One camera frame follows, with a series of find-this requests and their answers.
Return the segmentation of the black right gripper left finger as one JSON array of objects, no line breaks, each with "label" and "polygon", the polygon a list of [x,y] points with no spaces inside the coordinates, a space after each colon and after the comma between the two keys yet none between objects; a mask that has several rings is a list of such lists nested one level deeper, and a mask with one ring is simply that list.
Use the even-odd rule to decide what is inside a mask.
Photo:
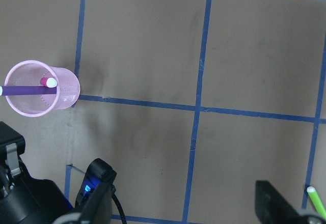
[{"label": "black right gripper left finger", "polygon": [[111,183],[100,183],[95,188],[85,184],[81,187],[78,223],[111,223],[112,220]]}]

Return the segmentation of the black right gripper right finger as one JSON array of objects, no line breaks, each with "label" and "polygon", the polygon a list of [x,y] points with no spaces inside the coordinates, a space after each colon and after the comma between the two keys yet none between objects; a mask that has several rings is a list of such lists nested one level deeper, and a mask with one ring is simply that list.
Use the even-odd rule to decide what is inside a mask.
[{"label": "black right gripper right finger", "polygon": [[300,215],[269,181],[255,183],[255,213],[260,223],[299,223]]}]

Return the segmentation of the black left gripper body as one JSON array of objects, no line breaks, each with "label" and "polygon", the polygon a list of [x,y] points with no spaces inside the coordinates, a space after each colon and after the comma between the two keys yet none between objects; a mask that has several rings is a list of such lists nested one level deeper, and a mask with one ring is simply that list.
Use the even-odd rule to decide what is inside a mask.
[{"label": "black left gripper body", "polygon": [[85,184],[95,188],[100,183],[111,183],[112,209],[117,204],[117,173],[102,159],[88,166],[72,205],[52,180],[35,179],[29,174],[20,157],[24,151],[24,137],[1,122],[1,223],[78,223],[78,194]]}]

